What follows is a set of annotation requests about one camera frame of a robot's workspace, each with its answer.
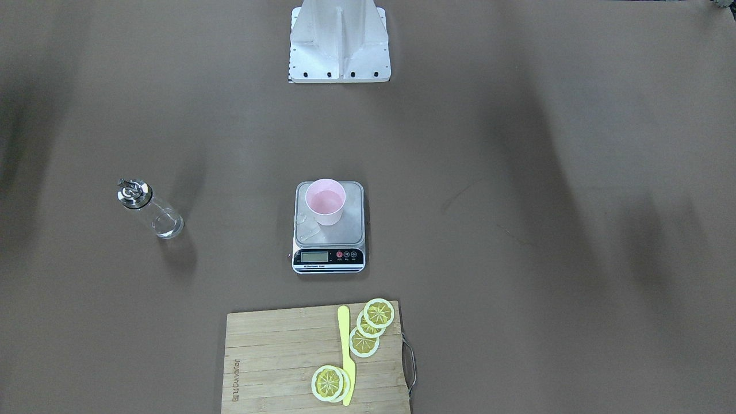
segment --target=brown table surface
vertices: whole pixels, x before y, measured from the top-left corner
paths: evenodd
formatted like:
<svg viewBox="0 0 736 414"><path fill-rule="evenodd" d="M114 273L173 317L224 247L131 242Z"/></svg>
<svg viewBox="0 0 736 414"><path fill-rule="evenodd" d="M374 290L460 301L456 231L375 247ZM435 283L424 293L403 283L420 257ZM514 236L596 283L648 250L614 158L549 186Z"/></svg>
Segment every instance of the brown table surface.
<svg viewBox="0 0 736 414"><path fill-rule="evenodd" d="M299 5L0 4L0 412L219 413L228 312L374 297L415 413L736 411L728 10L382 0L391 82L295 85ZM291 270L323 177L366 189L358 275Z"/></svg>

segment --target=wooden cutting board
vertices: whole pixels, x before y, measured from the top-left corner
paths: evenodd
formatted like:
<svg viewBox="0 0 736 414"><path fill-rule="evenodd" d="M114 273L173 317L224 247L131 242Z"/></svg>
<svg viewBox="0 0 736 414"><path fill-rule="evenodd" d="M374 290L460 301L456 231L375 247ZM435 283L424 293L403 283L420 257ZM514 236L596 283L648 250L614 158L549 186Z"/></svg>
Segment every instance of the wooden cutting board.
<svg viewBox="0 0 736 414"><path fill-rule="evenodd" d="M353 400L314 398L311 378L322 365L342 366L337 308L315 306L227 316L222 414L411 414L402 363L401 314L381 336L371 357L355 361ZM365 304L350 304L350 329Z"/></svg>

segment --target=pink cup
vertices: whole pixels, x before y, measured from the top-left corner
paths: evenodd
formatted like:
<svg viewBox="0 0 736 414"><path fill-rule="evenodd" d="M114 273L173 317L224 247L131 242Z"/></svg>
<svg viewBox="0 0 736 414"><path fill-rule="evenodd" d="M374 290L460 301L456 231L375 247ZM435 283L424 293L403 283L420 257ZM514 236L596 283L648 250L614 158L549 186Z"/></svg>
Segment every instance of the pink cup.
<svg viewBox="0 0 736 414"><path fill-rule="evenodd" d="M342 217L345 189L335 180L323 178L314 181L305 195L307 207L321 225L333 225Z"/></svg>

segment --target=clear glass bottle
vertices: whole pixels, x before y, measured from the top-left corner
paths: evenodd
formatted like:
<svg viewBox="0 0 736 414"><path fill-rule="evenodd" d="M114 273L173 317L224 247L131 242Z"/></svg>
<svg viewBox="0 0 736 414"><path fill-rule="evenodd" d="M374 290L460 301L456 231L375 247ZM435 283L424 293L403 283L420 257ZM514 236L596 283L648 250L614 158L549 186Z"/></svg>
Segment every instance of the clear glass bottle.
<svg viewBox="0 0 736 414"><path fill-rule="evenodd" d="M118 200L161 239L171 239L184 228L184 219L170 204L153 194L142 180L120 180Z"/></svg>

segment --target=yellow knife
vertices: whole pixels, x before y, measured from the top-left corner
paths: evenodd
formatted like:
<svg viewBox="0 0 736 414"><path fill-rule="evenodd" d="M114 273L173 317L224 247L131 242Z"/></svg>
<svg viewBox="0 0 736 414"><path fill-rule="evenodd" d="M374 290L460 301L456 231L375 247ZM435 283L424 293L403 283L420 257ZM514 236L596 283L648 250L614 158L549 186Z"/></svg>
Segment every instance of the yellow knife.
<svg viewBox="0 0 736 414"><path fill-rule="evenodd" d="M345 399L342 400L342 405L347 407L350 405L350 400L353 399L353 391L355 390L355 362L350 358L350 349L347 346L347 341L350 340L350 308L345 305L337 308L337 323L340 327L340 343L342 344L342 369L347 372L347 377L350 378L350 390L347 391Z"/></svg>

